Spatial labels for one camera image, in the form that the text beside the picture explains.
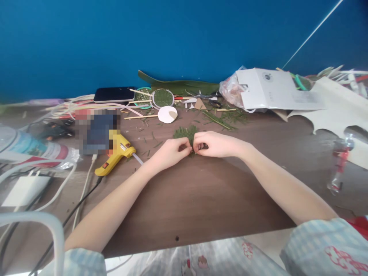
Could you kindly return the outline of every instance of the black phone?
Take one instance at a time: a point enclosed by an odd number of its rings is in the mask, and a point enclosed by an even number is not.
[[[109,87],[98,88],[95,93],[93,101],[95,103],[109,103],[109,102],[130,102],[134,100],[135,87]]]

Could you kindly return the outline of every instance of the power adapter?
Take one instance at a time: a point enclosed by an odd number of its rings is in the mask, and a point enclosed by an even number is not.
[[[39,171],[32,176],[33,170],[27,176],[21,176],[4,200],[2,207],[18,207],[29,205],[47,186],[51,176],[39,176]]]

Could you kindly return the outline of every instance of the striped sleeve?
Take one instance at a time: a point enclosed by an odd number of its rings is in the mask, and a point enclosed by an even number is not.
[[[368,275],[368,241],[341,218],[301,224],[280,257],[291,275]]]
[[[40,276],[54,275],[54,261],[49,263]],[[71,249],[64,256],[64,275],[106,275],[105,259],[101,253],[83,248]]]

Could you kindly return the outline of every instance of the wooden desk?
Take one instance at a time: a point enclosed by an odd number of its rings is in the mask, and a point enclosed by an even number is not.
[[[152,156],[158,149],[153,147],[171,138],[174,129],[179,126],[195,124],[200,131],[221,132],[222,127],[215,123],[203,126],[205,121],[202,114],[185,112],[183,109],[178,112],[183,119],[163,126],[157,125],[157,119],[149,120],[148,128],[140,120],[122,120],[123,135],[137,149],[143,161],[147,160],[147,154],[141,156],[142,153],[151,150]],[[224,130],[222,133],[252,143],[271,160],[306,183],[340,215],[351,216],[346,209],[357,215],[368,214],[365,200],[368,191],[366,170],[349,163],[343,176],[343,192],[334,197],[326,188],[332,166],[333,142],[336,139],[334,134],[319,130],[317,135],[313,135],[312,124],[304,117],[295,116],[286,123],[271,112],[249,114],[248,124],[237,127],[235,132]],[[73,145],[74,141],[65,140],[65,143]],[[83,159],[61,196],[46,209],[61,221],[79,201],[90,165],[89,156]],[[96,167],[105,160],[104,156],[100,156]],[[86,200],[82,215],[86,215],[138,167],[139,163],[135,159],[129,162],[122,160]],[[40,205],[47,202],[56,189],[57,185],[54,184]],[[66,227],[66,236],[70,233],[72,221]],[[242,162],[236,158],[194,156],[161,172],[147,184],[103,254],[109,258],[293,226],[294,223],[273,202]],[[43,226],[20,224],[5,259],[8,273],[32,269],[50,241],[51,235]]]

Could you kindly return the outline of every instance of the hand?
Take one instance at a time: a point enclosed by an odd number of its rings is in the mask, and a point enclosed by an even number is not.
[[[250,143],[213,131],[197,132],[194,135],[193,149],[196,154],[211,157],[237,156],[244,146]]]
[[[188,138],[168,139],[144,165],[149,166],[155,173],[158,173],[175,165],[188,156],[191,151],[192,147]]]

